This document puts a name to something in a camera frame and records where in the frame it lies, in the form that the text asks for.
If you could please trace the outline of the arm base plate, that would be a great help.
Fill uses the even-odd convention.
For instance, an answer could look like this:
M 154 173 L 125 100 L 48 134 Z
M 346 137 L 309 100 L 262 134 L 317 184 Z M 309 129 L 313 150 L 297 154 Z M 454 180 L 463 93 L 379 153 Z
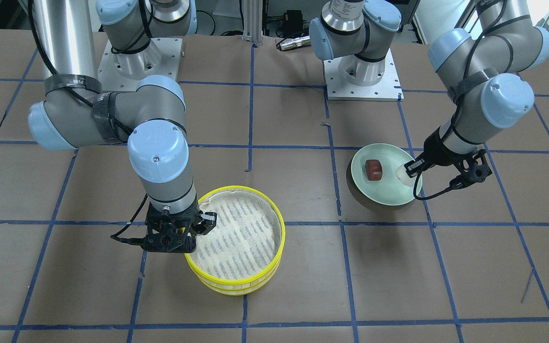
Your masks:
M 102 91 L 134 91 L 141 80 L 155 74 L 177 81 L 183 46 L 182 38 L 154 38 L 137 54 L 114 54 L 108 41 L 98 67 Z
M 391 50 L 375 63 L 357 56 L 323 62 L 327 98 L 345 101 L 401 101 L 404 99 Z

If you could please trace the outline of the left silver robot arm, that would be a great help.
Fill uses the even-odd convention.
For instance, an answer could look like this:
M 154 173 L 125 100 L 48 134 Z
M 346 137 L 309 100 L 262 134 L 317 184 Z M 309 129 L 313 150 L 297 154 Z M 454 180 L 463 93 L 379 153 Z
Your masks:
M 477 0 L 475 7 L 482 27 L 477 39 L 455 28 L 429 48 L 429 61 L 457 109 L 425 140 L 414 161 L 398 167 L 402 182 L 435 165 L 468 161 L 534 104 L 532 88 L 517 73 L 547 60 L 549 31 L 532 24 L 525 0 Z M 312 49 L 323 61 L 342 57 L 352 83 L 372 85 L 379 80 L 375 72 L 361 81 L 358 69 L 384 65 L 401 18 L 385 0 L 332 0 L 309 24 Z

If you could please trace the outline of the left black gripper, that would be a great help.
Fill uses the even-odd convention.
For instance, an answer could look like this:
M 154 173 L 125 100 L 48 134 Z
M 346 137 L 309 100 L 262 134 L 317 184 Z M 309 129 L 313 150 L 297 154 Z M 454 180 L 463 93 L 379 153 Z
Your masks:
M 405 173 L 409 178 L 418 177 L 425 169 L 424 167 L 442 166 L 446 167 L 462 161 L 468 156 L 468 152 L 458 153 L 446 147 L 442 137 L 440 137 L 440 128 L 435 130 L 423 145 L 422 159 L 406 162 L 404 165 Z

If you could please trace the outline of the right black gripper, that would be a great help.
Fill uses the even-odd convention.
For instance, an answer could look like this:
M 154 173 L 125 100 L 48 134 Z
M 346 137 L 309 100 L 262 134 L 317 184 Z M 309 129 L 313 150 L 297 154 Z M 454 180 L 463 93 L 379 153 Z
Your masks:
M 216 220 L 217 213 L 202 212 L 197 204 L 179 213 L 159 211 L 150 204 L 146 215 L 148 232 L 142 249 L 147 252 L 194 252 L 196 235 L 209 234 L 216 227 Z

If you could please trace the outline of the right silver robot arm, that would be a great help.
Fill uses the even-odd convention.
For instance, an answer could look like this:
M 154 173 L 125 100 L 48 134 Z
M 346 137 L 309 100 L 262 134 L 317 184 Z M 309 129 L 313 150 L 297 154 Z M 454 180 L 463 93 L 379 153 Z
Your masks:
M 85 0 L 29 0 L 33 39 L 47 69 L 46 99 L 28 115 L 48 150 L 126 144 L 149 208 L 145 237 L 112 238 L 147 252 L 194 252 L 196 237 L 216 226 L 198 205 L 186 141 L 186 104 L 166 74 L 157 39 L 196 32 L 193 0 L 99 0 L 96 11 L 118 74 L 137 85 L 105 91 L 94 59 Z

